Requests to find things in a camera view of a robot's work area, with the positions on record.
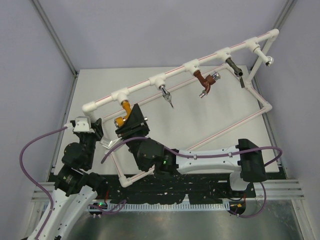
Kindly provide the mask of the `yellow water faucet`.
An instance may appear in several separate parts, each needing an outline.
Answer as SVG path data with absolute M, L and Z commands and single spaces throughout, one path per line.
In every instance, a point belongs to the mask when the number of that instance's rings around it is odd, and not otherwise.
M 128 100 L 124 100 L 121 103 L 121 106 L 123 109 L 123 115 L 114 119 L 114 124 L 117 128 L 122 127 L 126 123 L 132 112 L 131 104 Z

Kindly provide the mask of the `white PVC pipe frame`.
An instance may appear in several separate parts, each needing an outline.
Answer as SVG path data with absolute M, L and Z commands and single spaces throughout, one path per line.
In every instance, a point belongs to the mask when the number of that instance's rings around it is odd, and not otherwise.
M 254 89 L 254 75 L 243 66 L 245 88 L 241 88 L 240 80 L 227 63 L 220 66 L 208 63 L 244 49 L 256 54 L 255 50 L 262 50 L 270 37 L 267 32 L 174 69 L 82 69 L 76 98 L 86 114 L 102 119 L 105 137 L 110 140 L 117 138 L 114 119 L 124 115 L 120 103 L 128 100 L 130 104 L 138 104 L 148 118 L 149 135 L 169 147 L 190 151 L 222 149 L 235 145 L 238 139 L 269 146 L 263 114 L 272 105 Z M 221 76 L 203 98 L 200 94 L 204 87 L 193 75 L 197 70 L 204 78 L 213 72 Z M 170 92 L 174 108 L 163 98 L 161 85 Z

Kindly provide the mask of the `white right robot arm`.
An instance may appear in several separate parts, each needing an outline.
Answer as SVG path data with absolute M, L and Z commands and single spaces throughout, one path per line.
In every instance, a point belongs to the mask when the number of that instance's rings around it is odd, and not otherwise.
M 230 170 L 226 191 L 238 197 L 249 183 L 266 181 L 262 151 L 246 138 L 233 145 L 213 151 L 170 149 L 148 137 L 147 119 L 138 104 L 126 106 L 126 116 L 114 120 L 115 133 L 133 155 L 139 170 L 152 170 L 155 175 L 176 176 L 203 170 Z

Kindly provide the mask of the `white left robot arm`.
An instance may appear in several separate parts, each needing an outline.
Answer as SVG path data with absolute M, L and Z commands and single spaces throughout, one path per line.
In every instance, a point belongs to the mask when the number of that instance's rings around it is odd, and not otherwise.
M 88 117 L 77 117 L 66 124 L 79 138 L 68 144 L 62 157 L 63 167 L 54 178 L 54 189 L 48 192 L 28 173 L 27 178 L 49 198 L 49 205 L 30 234 L 30 240 L 65 240 L 89 204 L 102 199 L 107 191 L 107 180 L 92 169 L 96 143 L 103 138 L 102 120 L 90 122 Z

